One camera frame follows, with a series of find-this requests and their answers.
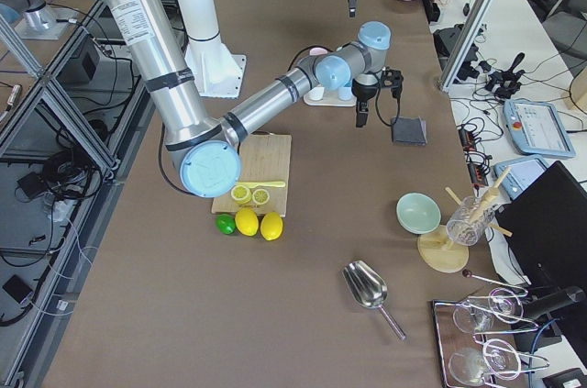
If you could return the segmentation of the light blue cup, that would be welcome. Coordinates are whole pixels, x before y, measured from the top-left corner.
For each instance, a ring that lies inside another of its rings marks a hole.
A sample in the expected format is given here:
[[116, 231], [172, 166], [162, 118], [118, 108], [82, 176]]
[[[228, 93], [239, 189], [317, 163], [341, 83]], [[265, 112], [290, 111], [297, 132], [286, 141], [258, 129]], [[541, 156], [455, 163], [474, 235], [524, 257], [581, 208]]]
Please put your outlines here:
[[352, 89], [350, 86], [342, 86], [338, 88], [338, 99], [343, 102], [350, 101], [353, 98]]

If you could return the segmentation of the pale yellow cup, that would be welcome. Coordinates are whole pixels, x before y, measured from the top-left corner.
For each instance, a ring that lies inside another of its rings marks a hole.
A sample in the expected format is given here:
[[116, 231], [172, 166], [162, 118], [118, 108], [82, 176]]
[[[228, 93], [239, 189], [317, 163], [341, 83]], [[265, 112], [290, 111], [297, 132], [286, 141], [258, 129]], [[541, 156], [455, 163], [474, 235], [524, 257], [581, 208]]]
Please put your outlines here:
[[325, 89], [323, 87], [316, 87], [312, 89], [308, 94], [307, 97], [313, 101], [317, 102], [323, 99]]

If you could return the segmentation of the pink cup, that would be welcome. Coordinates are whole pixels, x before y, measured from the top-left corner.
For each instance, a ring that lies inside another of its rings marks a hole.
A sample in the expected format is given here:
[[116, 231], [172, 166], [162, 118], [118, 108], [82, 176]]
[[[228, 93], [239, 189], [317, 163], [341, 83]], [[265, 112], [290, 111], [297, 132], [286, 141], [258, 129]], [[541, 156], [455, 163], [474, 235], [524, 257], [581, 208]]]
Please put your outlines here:
[[313, 47], [309, 50], [310, 56], [321, 56], [328, 53], [328, 50], [321, 47]]

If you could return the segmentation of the cream rabbit tray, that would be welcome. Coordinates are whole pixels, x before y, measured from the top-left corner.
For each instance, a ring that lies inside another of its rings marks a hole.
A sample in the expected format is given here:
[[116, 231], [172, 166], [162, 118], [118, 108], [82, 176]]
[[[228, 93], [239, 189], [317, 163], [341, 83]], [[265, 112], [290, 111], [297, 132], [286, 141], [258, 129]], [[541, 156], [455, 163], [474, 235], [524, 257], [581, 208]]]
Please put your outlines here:
[[312, 99], [309, 94], [304, 95], [304, 102], [311, 106], [334, 106], [334, 107], [354, 107], [356, 97], [352, 96], [348, 100], [341, 100], [337, 92], [326, 92], [319, 100]]

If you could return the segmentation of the wine glass rack tray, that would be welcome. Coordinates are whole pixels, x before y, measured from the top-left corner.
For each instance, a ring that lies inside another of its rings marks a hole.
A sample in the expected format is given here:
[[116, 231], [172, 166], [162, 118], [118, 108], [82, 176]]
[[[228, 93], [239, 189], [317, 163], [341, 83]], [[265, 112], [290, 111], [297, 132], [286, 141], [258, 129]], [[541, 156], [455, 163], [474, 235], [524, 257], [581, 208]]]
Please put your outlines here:
[[503, 387], [549, 366], [546, 358], [515, 347], [515, 335], [538, 331], [524, 317], [518, 292], [497, 287], [487, 295], [430, 305], [444, 387]]

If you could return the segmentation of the folded grey cloth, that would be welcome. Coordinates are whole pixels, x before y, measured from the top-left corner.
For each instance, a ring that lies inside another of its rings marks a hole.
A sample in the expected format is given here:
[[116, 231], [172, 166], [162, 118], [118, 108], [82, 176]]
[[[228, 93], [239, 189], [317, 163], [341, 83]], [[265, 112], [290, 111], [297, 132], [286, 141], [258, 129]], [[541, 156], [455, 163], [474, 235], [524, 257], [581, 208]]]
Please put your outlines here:
[[392, 125], [392, 140], [405, 145], [425, 146], [426, 121], [420, 117], [400, 116]]

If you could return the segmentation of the clear glass mug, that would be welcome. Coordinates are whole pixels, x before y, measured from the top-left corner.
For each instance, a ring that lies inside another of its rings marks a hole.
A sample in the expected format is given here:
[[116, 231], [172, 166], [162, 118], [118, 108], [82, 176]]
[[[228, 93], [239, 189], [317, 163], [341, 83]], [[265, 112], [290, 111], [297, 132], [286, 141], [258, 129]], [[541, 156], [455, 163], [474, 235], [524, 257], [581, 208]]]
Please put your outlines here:
[[446, 224], [449, 239], [463, 246], [477, 243], [494, 218], [494, 206], [485, 206], [477, 197], [468, 196]]

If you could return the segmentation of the blue teach pendant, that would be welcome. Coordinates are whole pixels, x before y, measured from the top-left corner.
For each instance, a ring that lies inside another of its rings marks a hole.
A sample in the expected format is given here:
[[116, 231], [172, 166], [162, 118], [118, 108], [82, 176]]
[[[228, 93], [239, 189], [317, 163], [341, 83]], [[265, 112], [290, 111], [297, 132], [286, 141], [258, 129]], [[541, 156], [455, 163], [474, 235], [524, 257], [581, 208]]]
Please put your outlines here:
[[548, 169], [548, 164], [542, 156], [536, 154], [501, 161], [493, 166], [495, 176], [499, 177], [506, 168], [510, 168], [510, 171], [501, 186], [509, 198], [514, 200]]
[[548, 102], [505, 100], [504, 121], [522, 154], [570, 159], [576, 156], [556, 107]]

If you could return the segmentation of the wooden cup stand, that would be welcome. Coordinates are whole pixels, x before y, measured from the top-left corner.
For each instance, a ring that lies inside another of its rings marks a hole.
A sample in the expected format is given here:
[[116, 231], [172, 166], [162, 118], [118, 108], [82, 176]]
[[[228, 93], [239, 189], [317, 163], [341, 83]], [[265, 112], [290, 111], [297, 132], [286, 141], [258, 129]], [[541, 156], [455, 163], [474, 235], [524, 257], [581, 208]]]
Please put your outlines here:
[[[492, 187], [489, 187], [479, 198], [483, 205], [493, 205], [493, 201], [499, 195], [499, 186], [508, 175], [510, 168], [506, 168], [498, 177]], [[451, 198], [457, 203], [458, 207], [462, 200], [452, 191], [450, 187], [445, 190]], [[511, 237], [513, 233], [497, 224], [489, 223], [488, 227]], [[464, 268], [469, 259], [469, 246], [457, 244], [449, 239], [446, 225], [440, 225], [434, 231], [420, 235], [417, 240], [417, 248], [426, 264], [439, 272], [458, 272]]]

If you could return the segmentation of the whole yellow lemon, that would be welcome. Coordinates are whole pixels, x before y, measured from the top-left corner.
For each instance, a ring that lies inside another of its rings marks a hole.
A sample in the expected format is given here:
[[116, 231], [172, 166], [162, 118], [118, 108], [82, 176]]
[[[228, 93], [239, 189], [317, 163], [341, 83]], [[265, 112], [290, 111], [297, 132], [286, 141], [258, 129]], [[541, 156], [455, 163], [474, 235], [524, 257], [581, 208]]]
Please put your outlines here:
[[260, 233], [267, 241], [274, 241], [283, 233], [282, 217], [276, 212], [266, 214], [260, 223]]
[[257, 214], [249, 207], [244, 207], [237, 211], [235, 223], [238, 231], [248, 237], [255, 236], [260, 226]]

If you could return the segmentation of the metal scoop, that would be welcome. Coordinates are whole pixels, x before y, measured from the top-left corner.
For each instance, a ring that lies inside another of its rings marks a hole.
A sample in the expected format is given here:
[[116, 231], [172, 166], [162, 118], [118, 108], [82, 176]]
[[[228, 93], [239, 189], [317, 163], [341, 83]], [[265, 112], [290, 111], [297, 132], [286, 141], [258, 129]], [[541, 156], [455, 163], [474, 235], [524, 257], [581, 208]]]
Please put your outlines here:
[[379, 310], [395, 335], [405, 341], [406, 334], [384, 306], [387, 285], [378, 272], [365, 261], [357, 260], [347, 264], [342, 273], [356, 302], [364, 308]]

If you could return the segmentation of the green lime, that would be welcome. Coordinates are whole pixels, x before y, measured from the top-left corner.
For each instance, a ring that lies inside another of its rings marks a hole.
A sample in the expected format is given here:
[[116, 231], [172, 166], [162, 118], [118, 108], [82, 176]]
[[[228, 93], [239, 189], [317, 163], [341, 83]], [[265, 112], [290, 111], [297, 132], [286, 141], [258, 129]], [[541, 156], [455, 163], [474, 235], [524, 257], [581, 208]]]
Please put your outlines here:
[[236, 221], [232, 215], [217, 215], [215, 224], [216, 228], [225, 235], [231, 235], [237, 230]]

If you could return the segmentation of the black laptop monitor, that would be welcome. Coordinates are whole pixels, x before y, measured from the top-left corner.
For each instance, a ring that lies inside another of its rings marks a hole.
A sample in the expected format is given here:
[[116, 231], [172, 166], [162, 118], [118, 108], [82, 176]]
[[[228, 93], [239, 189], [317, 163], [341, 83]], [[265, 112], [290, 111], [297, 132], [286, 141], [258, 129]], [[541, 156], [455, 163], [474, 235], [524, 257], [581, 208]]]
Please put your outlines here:
[[559, 161], [497, 213], [534, 285], [586, 288], [586, 191]]

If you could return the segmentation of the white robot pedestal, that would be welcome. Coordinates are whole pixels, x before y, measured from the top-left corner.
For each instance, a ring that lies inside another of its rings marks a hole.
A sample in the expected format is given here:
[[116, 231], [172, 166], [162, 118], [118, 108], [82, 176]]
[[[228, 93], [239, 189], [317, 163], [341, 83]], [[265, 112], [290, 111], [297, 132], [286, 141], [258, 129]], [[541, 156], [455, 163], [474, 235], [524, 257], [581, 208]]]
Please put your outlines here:
[[178, 0], [188, 45], [184, 54], [200, 95], [236, 99], [247, 58], [224, 44], [214, 0]]

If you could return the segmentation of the aluminium frame post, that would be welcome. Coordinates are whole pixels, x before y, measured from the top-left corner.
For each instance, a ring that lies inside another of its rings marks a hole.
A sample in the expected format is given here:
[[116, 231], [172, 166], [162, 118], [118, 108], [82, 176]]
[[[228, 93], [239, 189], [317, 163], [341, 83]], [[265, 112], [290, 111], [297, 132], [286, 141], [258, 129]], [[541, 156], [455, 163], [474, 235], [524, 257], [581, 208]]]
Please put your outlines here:
[[471, 12], [468, 15], [455, 46], [449, 55], [449, 60], [439, 77], [438, 88], [441, 92], [447, 94], [453, 85], [459, 69], [465, 61], [467, 53], [477, 36], [481, 23], [492, 2], [493, 0], [474, 1]]

